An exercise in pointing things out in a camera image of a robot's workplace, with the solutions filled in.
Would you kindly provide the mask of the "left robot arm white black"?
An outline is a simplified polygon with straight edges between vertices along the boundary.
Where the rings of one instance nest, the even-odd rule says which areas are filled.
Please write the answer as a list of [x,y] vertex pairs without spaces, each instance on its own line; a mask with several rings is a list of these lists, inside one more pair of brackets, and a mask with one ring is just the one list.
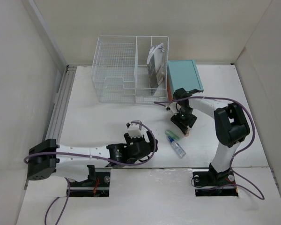
[[29,150],[24,162],[28,166],[27,180],[44,180],[50,176],[80,181],[85,186],[95,182],[95,170],[143,165],[158,150],[158,140],[152,132],[147,137],[124,134],[125,143],[102,147],[71,147],[47,139]]

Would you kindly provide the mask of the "green highlighter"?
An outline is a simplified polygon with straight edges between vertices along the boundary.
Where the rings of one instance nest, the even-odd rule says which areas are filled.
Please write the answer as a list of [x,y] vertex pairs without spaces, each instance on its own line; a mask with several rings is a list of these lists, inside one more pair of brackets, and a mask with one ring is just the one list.
[[180,140],[180,137],[178,135],[176,135],[174,132],[170,131],[170,130],[165,130],[165,134],[167,136],[171,137],[175,141],[179,141]]

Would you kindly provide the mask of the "grey white manual booklet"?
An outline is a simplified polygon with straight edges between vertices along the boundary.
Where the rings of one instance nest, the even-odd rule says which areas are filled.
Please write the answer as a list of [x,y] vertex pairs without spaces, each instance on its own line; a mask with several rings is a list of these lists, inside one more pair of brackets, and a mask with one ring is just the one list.
[[164,54],[164,43],[159,45],[153,45],[150,48],[147,57],[147,69],[150,85],[150,95],[154,95],[159,85],[163,81],[163,54]]

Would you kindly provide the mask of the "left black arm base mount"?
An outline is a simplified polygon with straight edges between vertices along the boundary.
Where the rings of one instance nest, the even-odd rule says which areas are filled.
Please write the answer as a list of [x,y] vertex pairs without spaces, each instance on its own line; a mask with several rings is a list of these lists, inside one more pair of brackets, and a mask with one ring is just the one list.
[[95,168],[93,165],[88,165],[87,168],[87,178],[70,182],[66,193],[70,197],[109,197],[111,169]]

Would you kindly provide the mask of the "clear bottle blue cap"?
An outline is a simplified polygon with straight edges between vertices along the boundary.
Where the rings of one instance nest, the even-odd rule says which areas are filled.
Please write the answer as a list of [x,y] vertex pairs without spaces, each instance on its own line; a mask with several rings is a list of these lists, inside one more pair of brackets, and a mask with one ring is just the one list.
[[171,144],[172,149],[180,158],[183,158],[186,155],[186,152],[183,150],[183,148],[171,136],[167,136],[167,138]]

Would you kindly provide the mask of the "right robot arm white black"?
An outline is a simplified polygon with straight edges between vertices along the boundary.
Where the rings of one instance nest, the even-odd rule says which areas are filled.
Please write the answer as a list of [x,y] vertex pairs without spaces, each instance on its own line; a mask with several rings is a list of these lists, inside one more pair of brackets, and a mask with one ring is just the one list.
[[173,94],[175,103],[169,105],[173,112],[173,122],[184,135],[193,127],[197,117],[193,115],[196,109],[214,119],[215,133],[219,141],[216,154],[209,164],[208,171],[203,172],[203,179],[210,186],[218,186],[230,172],[230,162],[239,147],[250,134],[250,128],[243,109],[239,103],[225,105],[213,97],[191,98],[199,90],[186,91],[183,88]]

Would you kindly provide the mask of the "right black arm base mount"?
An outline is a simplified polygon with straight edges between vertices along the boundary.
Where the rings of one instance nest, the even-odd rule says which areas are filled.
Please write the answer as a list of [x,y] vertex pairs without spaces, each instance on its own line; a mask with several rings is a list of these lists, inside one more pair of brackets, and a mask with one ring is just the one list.
[[192,185],[195,187],[196,197],[238,197],[238,191],[234,184],[235,177],[230,169],[217,172],[210,164],[208,168],[192,171]]

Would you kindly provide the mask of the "teal orange drawer box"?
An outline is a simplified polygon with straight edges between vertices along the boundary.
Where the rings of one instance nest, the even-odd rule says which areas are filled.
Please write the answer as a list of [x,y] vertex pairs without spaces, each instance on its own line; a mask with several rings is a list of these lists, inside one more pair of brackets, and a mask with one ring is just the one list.
[[183,88],[186,92],[197,90],[203,92],[195,60],[170,60],[167,64],[167,92],[172,100],[174,92]]

